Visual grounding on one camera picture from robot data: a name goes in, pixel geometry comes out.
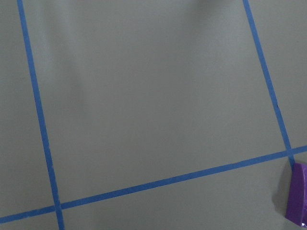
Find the purple block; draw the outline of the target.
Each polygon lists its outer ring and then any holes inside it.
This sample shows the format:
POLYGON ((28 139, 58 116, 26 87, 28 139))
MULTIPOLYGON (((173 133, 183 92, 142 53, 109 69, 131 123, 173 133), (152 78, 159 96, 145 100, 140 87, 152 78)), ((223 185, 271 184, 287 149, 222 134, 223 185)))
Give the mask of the purple block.
POLYGON ((294 224, 307 227, 307 165, 295 163, 285 217, 294 224))

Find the blue tape grid lines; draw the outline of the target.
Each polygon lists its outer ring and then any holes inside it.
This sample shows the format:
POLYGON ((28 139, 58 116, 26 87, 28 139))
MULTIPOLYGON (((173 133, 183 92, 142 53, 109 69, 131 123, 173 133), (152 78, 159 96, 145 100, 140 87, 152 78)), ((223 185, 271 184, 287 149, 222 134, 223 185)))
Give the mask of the blue tape grid lines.
MULTIPOLYGON (((258 59, 260 61, 262 72, 263 72, 263 75, 266 81, 267 89, 269 91, 270 99, 271 99, 271 102, 274 108, 275 116, 278 121, 281 135, 284 140, 289 141, 289 136, 287 134, 286 126, 283 121, 281 110, 278 105, 278 100, 276 97, 272 79, 271 79, 271 76, 268 70, 268 66, 265 60, 263 49, 261 47, 261 41, 258 35, 258 31, 257 31, 257 27, 254 21, 250 3, 249 1, 245 0, 243 1, 243 5, 244 5, 244 10, 245 10, 245 13, 248 19, 248 24, 251 30, 251 34, 254 40, 254 45, 257 51, 258 59)), ((34 65, 34 60, 33 60, 33 53, 32 53, 32 48, 30 44, 30 37, 28 33, 28 28, 27 28, 26 16, 24 12, 24 4, 21 0, 17 1, 17 7, 18 7, 18 13, 19 13, 19 18, 20 18, 22 33, 24 37, 24 45, 25 45, 25 50, 26 50, 28 67, 30 70, 31 84, 32 84, 32 89, 34 93, 34 100, 35 100, 35 106, 36 106, 36 111, 37 111, 37 116, 38 116, 40 132, 42 136, 42 142, 43 142, 43 146, 46 146, 49 144, 48 138, 47 138, 46 123, 45 123, 45 118, 44 118, 43 107, 41 104, 39 86, 37 82, 36 70, 35 70, 35 65, 34 65)), ((205 177, 205 176, 209 176, 213 174, 219 174, 219 173, 227 172, 227 171, 234 170, 234 169, 249 167, 252 165, 256 165, 256 164, 268 162, 268 161, 273 161, 273 160, 280 159, 280 158, 287 157, 290 159, 290 161, 293 161, 294 156, 296 154, 301 154, 303 152, 306 152, 306 150, 307 150, 307 147, 305 145, 296 147, 296 148, 292 148, 291 144, 287 142, 285 144, 284 151, 266 154, 263 156, 250 158, 250 159, 239 161, 236 163, 216 166, 216 167, 204 169, 201 171, 182 174, 182 175, 165 178, 165 179, 154 181, 154 182, 149 182, 149 183, 140 184, 140 185, 136 185, 132 187, 127 187, 127 188, 123 188, 123 189, 119 189, 119 190, 115 190, 115 191, 111 191, 107 193, 102 193, 102 194, 98 194, 94 196, 89 196, 89 197, 85 197, 81 199, 76 199, 76 200, 72 200, 72 201, 64 202, 64 203, 59 202, 59 197, 58 197, 59 194, 58 194, 58 188, 56 185, 56 176, 55 176, 55 172, 53 168, 52 157, 48 155, 46 159, 47 170, 48 170, 48 174, 51 176, 50 185, 51 185, 52 193, 56 196, 55 205, 44 207, 44 208, 39 208, 39 209, 34 209, 31 211, 21 212, 18 214, 4 216, 4 217, 1 217, 0 222, 1 224, 6 224, 6 223, 14 222, 14 221, 20 221, 22 219, 28 219, 28 218, 33 218, 36 216, 45 215, 48 213, 56 213, 58 210, 63 211, 66 209, 80 207, 80 206, 88 205, 88 204, 95 203, 95 202, 101 202, 101 201, 112 199, 115 197, 126 196, 129 194, 134 194, 134 193, 138 193, 141 191, 151 190, 154 188, 163 187, 163 186, 167 186, 171 184, 177 184, 177 183, 187 181, 187 180, 201 178, 201 177, 205 177)))

